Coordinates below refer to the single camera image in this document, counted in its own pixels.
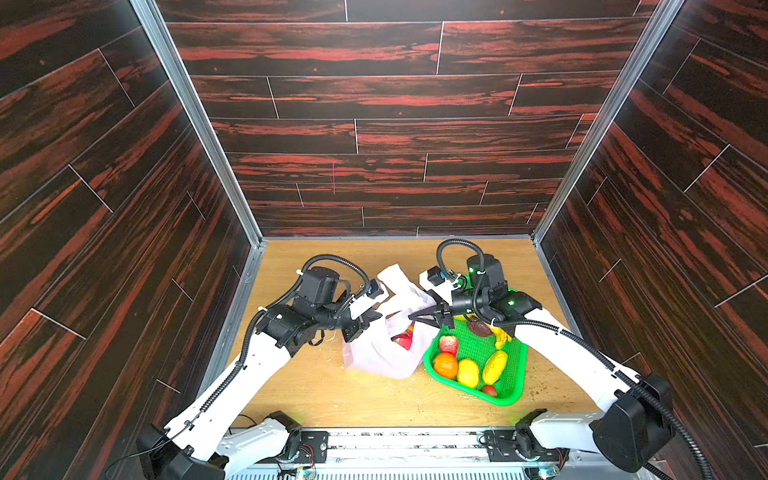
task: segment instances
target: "yellow mango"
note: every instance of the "yellow mango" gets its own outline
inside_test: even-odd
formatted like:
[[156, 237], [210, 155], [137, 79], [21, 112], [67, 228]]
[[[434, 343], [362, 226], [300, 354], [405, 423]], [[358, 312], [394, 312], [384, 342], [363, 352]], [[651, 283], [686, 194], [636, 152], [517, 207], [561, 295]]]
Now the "yellow mango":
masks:
[[507, 366], [507, 360], [509, 355], [503, 350], [499, 350], [485, 362], [485, 368], [482, 370], [482, 381], [486, 385], [493, 385], [498, 382], [499, 377], [502, 376], [504, 368]]

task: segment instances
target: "dark wood paneling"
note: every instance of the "dark wood paneling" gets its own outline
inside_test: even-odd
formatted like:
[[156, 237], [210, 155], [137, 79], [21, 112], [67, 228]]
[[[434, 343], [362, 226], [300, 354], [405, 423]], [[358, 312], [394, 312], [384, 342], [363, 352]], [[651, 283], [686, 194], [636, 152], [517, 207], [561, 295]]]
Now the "dark wood paneling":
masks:
[[34, 310], [0, 343], [0, 465], [32, 423], [85, 340]]
[[697, 41], [697, 36], [672, 24], [650, 57], [640, 78], [657, 92], [664, 93]]
[[160, 0], [166, 22], [344, 22], [343, 0]]
[[109, 218], [71, 168], [0, 223], [0, 339], [4, 339]]
[[434, 207], [478, 205], [483, 183], [301, 184], [304, 205], [314, 207]]
[[168, 25], [193, 75], [434, 74], [440, 23]]
[[[568, 250], [564, 245], [558, 245], [558, 252], [564, 252], [567, 254]], [[616, 356], [617, 352], [610, 351], [610, 344], [603, 342], [601, 338], [601, 331], [595, 326], [595, 320], [604, 317], [604, 308], [601, 303], [590, 303], [592, 296], [599, 295], [599, 290], [596, 287], [596, 281], [586, 270], [576, 270], [572, 268], [569, 260], [564, 260], [560, 263], [559, 259], [555, 257], [549, 263], [552, 268], [552, 274], [556, 279], [560, 290], [568, 301], [568, 308], [574, 313], [574, 319], [578, 326], [581, 335], [584, 336], [589, 343], [600, 348], [608, 356]], [[633, 350], [634, 348], [627, 343], [629, 347], [627, 350]]]
[[686, 2], [675, 18], [681, 28], [768, 66], [765, 5], [752, 0]]
[[535, 223], [533, 219], [528, 225], [508, 226], [477, 226], [477, 227], [420, 227], [419, 236], [434, 235], [437, 237], [450, 237], [451, 235], [530, 235], [533, 233]]
[[228, 203], [226, 196], [219, 197], [216, 208], [206, 215], [204, 222], [195, 225], [182, 247], [187, 251], [187, 255], [174, 273], [174, 280], [193, 299], [197, 297], [219, 249], [232, 241], [227, 239], [227, 229], [230, 226]]
[[131, 108], [98, 51], [0, 99], [0, 218]]
[[551, 150], [565, 147], [578, 119], [358, 120], [357, 144], [361, 153]]
[[228, 121], [211, 118], [226, 151], [259, 154], [354, 154], [355, 124], [350, 120]]
[[430, 154], [425, 181], [488, 181], [560, 178], [576, 150], [481, 154]]
[[659, 5], [659, 1], [660, 0], [640, 0], [640, 3], [637, 4], [637, 9], [634, 12], [635, 16], [650, 17]]
[[525, 225], [535, 204], [363, 208], [366, 227]]
[[168, 80], [142, 27], [105, 45], [101, 53], [136, 105]]
[[727, 145], [641, 81], [614, 121], [681, 190]]
[[219, 180], [213, 165], [209, 162], [206, 163], [207, 166], [200, 169], [200, 173], [192, 180], [187, 191], [203, 217], [208, 218], [219, 204], [221, 197], [225, 197], [227, 194], [221, 186], [221, 180]]
[[548, 202], [560, 184], [559, 178], [540, 180], [505, 180], [488, 182], [482, 197], [483, 205], [533, 204]]
[[561, 235], [572, 243], [571, 251], [561, 259], [561, 264], [574, 256], [578, 249], [584, 256], [580, 263], [586, 266], [596, 281], [599, 281], [619, 260], [619, 255], [577, 191], [571, 191], [561, 215]]
[[250, 255], [251, 251], [251, 245], [250, 241], [248, 240], [248, 236], [245, 233], [245, 229], [243, 229], [243, 225], [240, 224], [240, 221], [235, 219], [233, 221], [233, 229], [234, 229], [234, 236], [235, 236], [235, 251], [232, 257], [232, 266], [235, 268], [238, 274], [238, 280], [239, 277], [243, 275], [243, 269], [245, 268], [245, 262], [248, 261], [248, 256]]
[[744, 290], [721, 305], [718, 310], [750, 351], [768, 366], [768, 279]]
[[187, 185], [207, 162], [201, 154], [197, 136], [188, 131], [36, 308], [89, 336], [120, 288], [114, 279], [133, 270], [171, 217], [178, 199], [187, 197]]
[[[648, 306], [657, 312], [674, 339], [670, 348], [664, 350], [665, 353], [651, 358], [655, 362], [666, 355], [679, 358], [679, 364], [693, 363], [696, 375], [686, 375], [698, 386], [698, 390], [688, 394], [695, 398], [691, 402], [709, 397], [707, 401], [710, 405], [714, 404], [713, 408], [703, 411], [697, 408], [698, 413], [693, 419], [698, 420], [691, 419], [685, 424], [690, 428], [708, 429], [701, 425], [718, 423], [733, 438], [740, 434], [733, 426], [736, 423], [752, 444], [768, 438], [768, 416], [763, 408], [768, 402], [768, 391], [743, 387], [764, 385], [768, 381], [765, 366], [747, 352], [746, 346], [727, 322], [689, 285], [678, 265], [668, 258], [657, 242], [662, 238], [656, 234], [651, 236], [646, 231], [612, 180], [613, 177], [609, 177], [603, 184], [592, 200], [590, 210], [621, 256], [621, 263], [626, 264], [637, 284], [642, 286]], [[720, 421], [704, 421], [713, 415]], [[719, 441], [723, 437], [707, 435], [704, 438], [710, 442], [717, 439], [717, 446], [703, 442], [709, 444], [709, 449], [723, 448]], [[738, 450], [742, 447], [734, 445], [728, 448]], [[733, 459], [728, 456], [723, 458], [728, 458], [729, 465]], [[743, 467], [756, 468], [754, 465]], [[745, 478], [759, 477], [745, 475]]]
[[768, 168], [768, 68], [700, 41], [665, 96]]
[[251, 207], [302, 207], [296, 184], [240, 182], [240, 188]]
[[347, 0], [351, 22], [430, 22], [440, 20], [531, 20], [536, 18], [628, 17], [635, 0]]
[[420, 182], [425, 155], [227, 154], [239, 181]]
[[568, 148], [578, 148], [581, 145], [581, 142], [584, 141], [584, 137], [589, 133], [589, 129], [592, 128], [594, 119], [597, 116], [598, 114], [583, 114], [581, 116], [581, 120], [579, 120], [578, 125], [576, 125], [576, 128], [571, 135], [571, 139], [568, 141]]
[[191, 304], [178, 286], [174, 283], [167, 286], [65, 479], [99, 480], [107, 465], [133, 447], [131, 437], [137, 427], [145, 427], [137, 422], [157, 383], [168, 345], [180, 329]]
[[182, 392], [182, 408], [197, 398], [240, 280], [232, 268], [237, 250], [243, 246], [238, 244], [237, 228], [239, 222], [232, 221], [158, 375], [160, 380]]
[[416, 227], [270, 227], [262, 228], [265, 237], [415, 237]]
[[524, 74], [510, 115], [595, 113], [618, 75], [618, 71]]
[[621, 70], [647, 18], [446, 23], [442, 74]]
[[116, 210], [189, 123], [173, 87], [166, 82], [72, 162], [72, 167]]
[[575, 186], [586, 204], [589, 204], [589, 201], [592, 200], [592, 197], [597, 193], [604, 180], [605, 175], [603, 175], [599, 168], [593, 164], [587, 164], [584, 172], [576, 180]]
[[280, 118], [501, 117], [520, 75], [271, 78]]
[[125, 0], [6, 3], [0, 18], [0, 97], [139, 26]]
[[[173, 285], [172, 273], [179, 268], [184, 258], [184, 241], [194, 231], [195, 224], [201, 221], [202, 217], [189, 197], [173, 209], [168, 222], [163, 225], [137, 268], [127, 277], [103, 318], [88, 336], [88, 341], [65, 374], [66, 380], [58, 384], [49, 403], [43, 407], [41, 414], [2, 466], [3, 478], [61, 478], [64, 475], [81, 443], [89, 432], [94, 431], [91, 426], [97, 420], [99, 408], [93, 406], [102, 406], [108, 401], [110, 391], [116, 386], [124, 368], [132, 370], [127, 364], [131, 352], [155, 342], [162, 343], [162, 335], [155, 337], [151, 332], [152, 320], [159, 311], [156, 308], [161, 304], [166, 289]], [[90, 274], [101, 280], [101, 276], [94, 271]], [[180, 314], [179, 317], [178, 322], [184, 315]], [[147, 329], [150, 332], [141, 339]], [[158, 359], [158, 356], [153, 355], [142, 356], [151, 357], [148, 359], [152, 362]], [[163, 358], [159, 357], [158, 369]], [[134, 388], [139, 387], [135, 382], [130, 384]], [[69, 400], [61, 404], [61, 399]], [[114, 408], [118, 412], [127, 412], [120, 405], [118, 403]]]
[[360, 207], [252, 207], [259, 227], [364, 227]]
[[678, 262], [712, 305], [764, 273], [615, 124], [601, 142], [595, 160], [667, 255]]
[[277, 118], [266, 77], [198, 75], [192, 83], [209, 117]]
[[686, 193], [768, 269], [768, 171], [728, 147]]

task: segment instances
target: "green plastic basket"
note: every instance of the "green plastic basket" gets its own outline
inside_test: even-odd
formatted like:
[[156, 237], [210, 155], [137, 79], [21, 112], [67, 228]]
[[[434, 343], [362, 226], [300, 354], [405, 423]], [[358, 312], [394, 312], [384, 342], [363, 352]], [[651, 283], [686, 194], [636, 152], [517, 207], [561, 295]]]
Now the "green plastic basket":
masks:
[[[492, 397], [480, 391], [485, 384], [482, 381], [482, 370], [485, 362], [496, 352], [496, 337], [491, 336], [487, 339], [480, 338], [469, 331], [467, 322], [462, 320], [455, 321], [456, 328], [449, 330], [447, 326], [442, 327], [440, 333], [432, 341], [432, 345], [424, 353], [424, 367], [429, 375], [440, 383], [462, 392], [474, 395], [481, 400], [498, 406], [509, 406], [517, 402], [523, 395], [523, 382], [525, 380], [525, 364], [528, 360], [528, 346], [518, 339], [512, 339], [504, 345], [503, 350], [509, 355], [507, 366], [502, 373], [501, 378], [494, 384], [498, 396]], [[444, 335], [453, 335], [458, 339], [458, 354], [456, 359], [461, 362], [463, 359], [471, 359], [480, 367], [480, 384], [477, 389], [471, 389], [459, 382], [441, 377], [432, 368], [432, 361], [440, 353], [440, 337]]]

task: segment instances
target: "wooden table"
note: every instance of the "wooden table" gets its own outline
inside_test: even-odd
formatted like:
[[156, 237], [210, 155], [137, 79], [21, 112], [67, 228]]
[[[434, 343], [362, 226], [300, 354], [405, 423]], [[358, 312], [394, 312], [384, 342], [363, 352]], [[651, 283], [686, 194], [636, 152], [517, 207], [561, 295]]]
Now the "wooden table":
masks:
[[[259, 268], [245, 317], [230, 361], [240, 353], [250, 318], [259, 306], [282, 295], [296, 280], [296, 270], [318, 253], [340, 255], [363, 268], [371, 278], [399, 263], [411, 281], [436, 265], [440, 240], [271, 240]], [[530, 240], [476, 240], [486, 253], [502, 262], [509, 285], [539, 300], [565, 324], [565, 318]], [[464, 247], [444, 252], [448, 268], [466, 271], [473, 253]], [[356, 274], [337, 263], [327, 263], [359, 286]], [[404, 380], [348, 371], [342, 361], [342, 336], [326, 335], [313, 348], [304, 346], [253, 397], [243, 413], [260, 421], [283, 410], [304, 426], [485, 426], [514, 425], [533, 409], [556, 412], [594, 412], [597, 406], [571, 379], [533, 349], [522, 398], [512, 406], [497, 407], [434, 381], [420, 366]], [[236, 425], [247, 425], [248, 421]]]

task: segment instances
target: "red apple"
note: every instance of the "red apple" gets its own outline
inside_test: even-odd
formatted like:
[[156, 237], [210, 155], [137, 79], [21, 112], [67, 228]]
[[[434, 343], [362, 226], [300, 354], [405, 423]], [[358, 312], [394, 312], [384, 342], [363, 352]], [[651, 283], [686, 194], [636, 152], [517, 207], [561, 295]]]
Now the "red apple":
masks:
[[456, 353], [458, 353], [458, 339], [454, 336], [441, 336], [439, 346], [441, 353], [450, 353], [453, 356], [456, 356]]

